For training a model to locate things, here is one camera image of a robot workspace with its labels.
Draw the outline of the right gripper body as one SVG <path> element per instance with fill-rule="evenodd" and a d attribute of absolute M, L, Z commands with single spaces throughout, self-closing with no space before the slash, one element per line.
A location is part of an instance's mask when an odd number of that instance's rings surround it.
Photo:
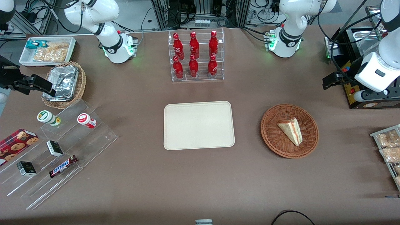
<path fill-rule="evenodd" d="M 15 81 L 19 80 L 22 80 L 20 66 L 1 62 L 0 87 L 8 89 L 9 85 L 13 85 Z"/>

